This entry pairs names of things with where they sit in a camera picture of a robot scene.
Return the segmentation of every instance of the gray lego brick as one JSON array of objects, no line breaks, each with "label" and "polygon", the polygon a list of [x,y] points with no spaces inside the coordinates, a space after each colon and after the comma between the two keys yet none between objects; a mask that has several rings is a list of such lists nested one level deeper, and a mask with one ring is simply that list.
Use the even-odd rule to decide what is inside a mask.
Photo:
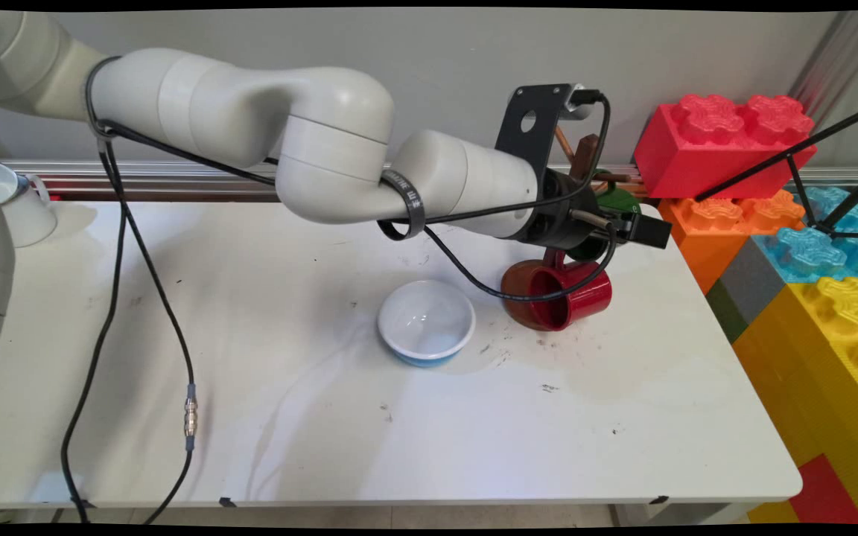
[{"label": "gray lego brick", "polygon": [[784,287],[784,279],[760,250],[756,240],[747,240],[721,275],[720,281],[746,325],[760,315]]}]

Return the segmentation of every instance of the cable connector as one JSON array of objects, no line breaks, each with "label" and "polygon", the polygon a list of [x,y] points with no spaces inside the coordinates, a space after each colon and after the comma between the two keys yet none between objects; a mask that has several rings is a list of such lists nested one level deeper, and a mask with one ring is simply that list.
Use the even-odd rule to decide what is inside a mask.
[{"label": "cable connector", "polygon": [[595,227],[600,227],[602,229],[607,228],[610,225],[610,221],[605,220],[605,218],[598,216],[598,214],[592,214],[590,211],[580,211],[580,210],[571,210],[568,212],[569,216],[574,218],[575,220],[583,221],[584,223],[590,223]]},{"label": "cable connector", "polygon": [[197,386],[188,383],[188,397],[184,401],[184,448],[194,450],[194,434],[197,434]]},{"label": "cable connector", "polygon": [[603,98],[602,91],[600,89],[575,89],[571,94],[571,98],[568,99],[574,106],[579,106],[582,104],[595,104],[596,102],[600,102]]}]

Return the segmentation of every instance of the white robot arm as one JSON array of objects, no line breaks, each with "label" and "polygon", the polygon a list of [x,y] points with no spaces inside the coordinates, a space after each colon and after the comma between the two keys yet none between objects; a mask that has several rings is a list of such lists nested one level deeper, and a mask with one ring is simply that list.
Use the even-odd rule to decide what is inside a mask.
[{"label": "white robot arm", "polygon": [[[0,11],[0,106],[86,121],[84,85],[106,55],[71,38],[44,13]],[[378,81],[347,68],[255,71],[169,48],[106,64],[92,84],[96,115],[194,155],[247,168],[282,135],[276,192],[317,223],[405,217],[381,184],[393,101]],[[412,135],[394,169],[419,191],[427,217],[535,200],[538,181],[518,157],[443,133]],[[454,221],[510,237],[532,209]],[[0,211],[0,328],[14,253]]]}]

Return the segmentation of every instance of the black strap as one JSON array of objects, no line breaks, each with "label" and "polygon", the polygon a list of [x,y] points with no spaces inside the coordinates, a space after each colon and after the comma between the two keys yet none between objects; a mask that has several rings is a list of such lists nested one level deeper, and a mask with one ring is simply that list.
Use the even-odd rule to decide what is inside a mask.
[{"label": "black strap", "polygon": [[419,192],[416,192],[413,184],[402,173],[394,172],[394,170],[385,170],[379,179],[389,183],[393,190],[399,192],[399,196],[402,196],[403,202],[406,203],[406,211],[409,214],[409,230],[406,231],[406,234],[396,231],[389,221],[379,220],[377,224],[382,230],[382,234],[387,235],[392,240],[407,240],[422,233],[422,229],[426,225],[426,210],[422,205],[422,197],[419,196]]}]

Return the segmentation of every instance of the white bowl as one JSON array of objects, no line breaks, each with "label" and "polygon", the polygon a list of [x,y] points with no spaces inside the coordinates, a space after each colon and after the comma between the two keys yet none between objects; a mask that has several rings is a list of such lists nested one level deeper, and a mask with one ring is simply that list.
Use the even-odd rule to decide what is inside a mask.
[{"label": "white bowl", "polygon": [[413,281],[382,302],[379,335],[403,362],[440,366],[476,330],[476,312],[462,291],[441,281]]}]

